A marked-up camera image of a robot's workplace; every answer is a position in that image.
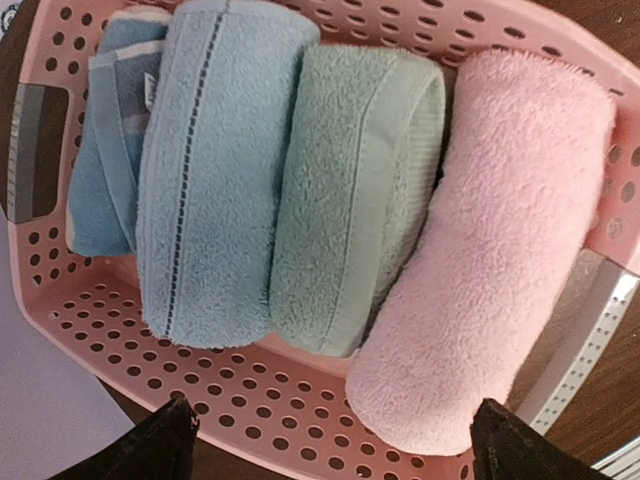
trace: sage green towel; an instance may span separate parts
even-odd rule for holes
[[[336,357],[359,346],[426,218],[445,110],[429,60],[351,46],[305,53],[270,296],[293,346]]]

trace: blue towel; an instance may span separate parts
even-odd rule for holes
[[[273,321],[292,345],[336,357],[360,345],[426,219],[445,104],[430,60],[306,52],[270,286]]]
[[[272,331],[268,287],[302,54],[316,25],[268,2],[193,0],[169,26],[136,238],[145,320],[194,347]]]
[[[71,178],[67,245],[88,257],[135,252],[145,97],[157,78],[170,15],[131,7],[110,20],[89,64],[83,142]]]

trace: laundry basket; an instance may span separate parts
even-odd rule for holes
[[[151,410],[168,396],[186,395],[200,414],[205,441],[284,475],[472,479],[470,452],[456,458],[408,455],[364,428],[345,401],[348,360],[314,357],[273,337],[227,350],[158,340],[141,318],[131,259],[88,259],[67,250],[65,205],[82,141],[88,59],[106,19],[126,3],[41,0],[34,19],[8,168],[12,272],[26,318]],[[403,47],[452,67],[474,51],[506,47],[571,62],[617,101],[614,146],[587,243],[608,260],[579,325],[519,411],[544,433],[586,379],[637,287],[640,72],[571,21],[524,1],[291,0],[286,6],[317,22],[328,41]],[[53,200],[51,208],[47,200]]]

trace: wooden floor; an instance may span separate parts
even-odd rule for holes
[[[35,1],[25,0],[25,4]],[[576,20],[640,65],[638,0],[539,0],[538,3]],[[2,55],[3,62],[7,58],[5,53],[6,50]],[[6,91],[6,85],[2,87],[0,101],[4,104],[1,91]],[[549,433],[551,441],[574,456],[592,463],[640,435],[639,359],[640,300],[632,305],[587,385]],[[146,415],[141,407],[118,394],[114,395],[134,419],[139,420]],[[284,477],[266,472],[200,442],[196,452],[194,480],[211,478],[276,480]]]

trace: folded towel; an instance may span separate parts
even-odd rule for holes
[[[613,119],[573,67],[495,51],[461,66],[425,230],[347,376],[382,440],[456,454],[482,399],[506,400],[589,228]]]
[[[280,335],[349,356],[415,246],[435,181],[445,86],[400,50],[304,57],[271,276]]]
[[[194,0],[169,27],[140,177],[145,319],[195,347],[272,331],[268,283],[295,87],[316,25],[267,2]]]
[[[146,100],[169,19],[154,7],[116,12],[90,62],[83,142],[67,205],[67,245],[81,255],[135,252]]]

